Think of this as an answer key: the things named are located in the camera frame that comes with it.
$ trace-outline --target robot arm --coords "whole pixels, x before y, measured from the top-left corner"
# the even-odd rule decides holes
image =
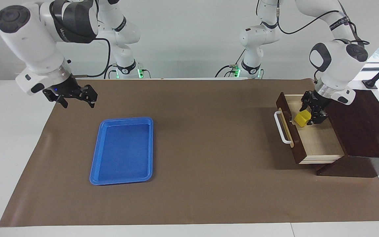
[[[328,116],[324,108],[332,101],[350,105],[355,99],[355,91],[348,87],[350,81],[363,68],[368,59],[365,41],[354,30],[341,3],[337,0],[295,0],[298,9],[305,15],[323,17],[333,33],[335,40],[320,42],[310,52],[310,62],[322,72],[316,81],[314,91],[305,92],[300,111],[311,110],[312,118],[308,122],[322,123]]]
[[[0,35],[27,66],[15,79],[23,91],[29,95],[43,91],[49,101],[65,108],[65,98],[83,100],[94,107],[97,93],[90,85],[78,85],[56,41],[92,42],[98,33],[98,8],[95,0],[55,0],[0,11]]]
[[[140,31],[122,14],[119,0],[100,1],[99,19],[102,24],[98,37],[108,39],[112,45],[112,54],[115,58],[117,74],[121,79],[141,78],[139,63],[127,44],[140,40]]]
[[[276,42],[282,31],[278,24],[283,0],[261,0],[258,16],[261,25],[242,31],[240,40],[246,49],[245,58],[239,64],[240,76],[256,78],[264,55],[261,45]],[[352,23],[338,0],[295,0],[300,12],[325,21],[334,39],[316,44],[310,52],[310,62],[322,72],[314,91],[306,92],[301,111],[311,110],[308,123],[322,123],[327,114],[324,108],[332,101],[350,105],[355,91],[347,85],[360,72],[368,54],[364,42],[353,29]]]
[[[246,49],[245,56],[238,65],[241,77],[256,78],[264,56],[260,46],[277,42],[282,37],[282,32],[277,27],[277,3],[278,0],[261,0],[257,9],[261,24],[249,27],[239,35],[239,40]]]

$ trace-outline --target black clamp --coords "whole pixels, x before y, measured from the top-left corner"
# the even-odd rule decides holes
[[[302,108],[299,112],[304,111],[308,107],[311,109],[311,120],[307,125],[320,124],[328,118],[328,114],[324,112],[324,108],[328,106],[331,99],[327,99],[319,95],[316,91],[306,91],[302,96]]]
[[[43,94],[50,102],[57,102],[64,108],[68,107],[68,102],[65,98],[74,98],[85,101],[91,108],[94,108],[97,101],[97,93],[93,87],[91,87],[91,85],[80,87],[72,76],[58,85],[43,90]]]

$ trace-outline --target yellow block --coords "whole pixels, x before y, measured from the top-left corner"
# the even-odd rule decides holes
[[[301,127],[305,127],[309,120],[311,120],[311,113],[308,110],[299,112],[295,117],[295,122]]]

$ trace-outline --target wooden drawer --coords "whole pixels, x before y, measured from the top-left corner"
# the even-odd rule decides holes
[[[282,140],[290,144],[298,164],[331,164],[345,154],[330,121],[305,127],[292,122],[302,106],[301,98],[281,93],[276,102],[275,119]]]

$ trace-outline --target blue tray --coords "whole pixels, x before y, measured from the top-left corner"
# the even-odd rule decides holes
[[[109,119],[100,124],[90,182],[145,182],[153,174],[153,120]]]

